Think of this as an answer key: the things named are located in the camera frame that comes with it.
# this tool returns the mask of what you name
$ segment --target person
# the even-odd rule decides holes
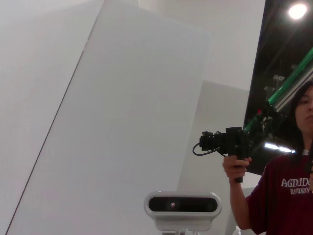
[[[230,204],[238,226],[256,234],[313,234],[313,173],[310,174],[308,150],[313,139],[313,82],[303,85],[294,95],[288,117],[295,153],[271,160],[259,184],[245,198],[241,184],[252,159],[224,158],[229,178]]]

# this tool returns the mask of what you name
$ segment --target maroon t-shirt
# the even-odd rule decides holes
[[[313,235],[313,194],[304,155],[297,164],[284,155],[265,167],[259,185],[247,197],[256,234]]]

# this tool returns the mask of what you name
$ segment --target white panel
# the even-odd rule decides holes
[[[159,234],[143,201],[177,188],[208,41],[109,1],[9,234]]]
[[[1,28],[1,235],[7,230],[101,4],[95,0]]]
[[[97,0],[1,0],[0,27],[95,1]]]

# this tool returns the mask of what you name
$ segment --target camera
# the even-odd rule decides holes
[[[150,193],[144,209],[160,231],[204,232],[222,209],[221,200],[214,193],[167,192]]]

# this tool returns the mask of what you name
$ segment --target light fixture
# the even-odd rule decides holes
[[[286,147],[282,147],[282,146],[277,146],[275,144],[272,143],[265,143],[264,145],[265,148],[270,148],[270,149],[275,149],[275,150],[279,150],[285,153],[295,153],[294,150],[288,149]]]
[[[289,15],[291,18],[298,20],[304,16],[304,14],[307,12],[307,6],[303,3],[297,3],[294,4],[290,10]]]

